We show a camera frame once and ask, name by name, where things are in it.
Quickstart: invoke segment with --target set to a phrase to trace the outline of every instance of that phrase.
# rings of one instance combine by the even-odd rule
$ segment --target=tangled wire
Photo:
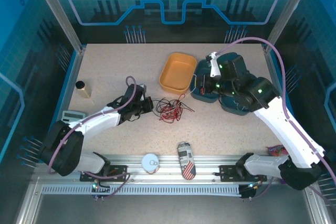
[[[193,109],[185,105],[182,100],[185,98],[185,94],[181,94],[178,99],[167,100],[162,98],[161,100],[153,100],[157,102],[155,111],[153,113],[160,118],[160,121],[165,123],[173,123],[175,120],[181,119],[183,110],[195,112]]]

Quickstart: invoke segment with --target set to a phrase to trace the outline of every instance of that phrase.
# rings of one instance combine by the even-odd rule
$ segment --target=can
[[[77,81],[76,88],[81,97],[83,98],[91,97],[91,89],[83,81]]]
[[[177,153],[180,158],[182,176],[187,180],[193,179],[196,176],[196,166],[190,144],[188,142],[180,142],[177,147]]]
[[[145,172],[154,174],[160,168],[159,158],[153,153],[148,153],[142,158],[141,165]]]

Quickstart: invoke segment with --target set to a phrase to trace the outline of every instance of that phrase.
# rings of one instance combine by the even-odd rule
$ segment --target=colorful object
[[[185,94],[197,65],[195,57],[175,52],[171,54],[160,75],[160,85],[166,92]]]
[[[282,156],[288,155],[287,150],[282,144],[279,144],[273,147],[266,147],[266,148],[267,148],[268,154],[273,157],[282,157]]]

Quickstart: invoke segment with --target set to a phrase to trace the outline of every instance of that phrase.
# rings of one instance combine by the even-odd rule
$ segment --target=cable clip
[[[313,152],[313,154],[318,154],[320,152],[320,150],[318,148],[316,148],[316,150]]]
[[[211,57],[212,59],[216,59],[216,58],[217,58],[216,53],[217,53],[217,52],[212,52],[212,53],[210,54],[210,57]]]

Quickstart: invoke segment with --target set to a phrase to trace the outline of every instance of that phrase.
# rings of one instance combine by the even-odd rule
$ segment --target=american flag can
[[[196,167],[194,155],[188,142],[181,142],[177,147],[177,153],[180,159],[182,176],[191,180],[196,176]]]

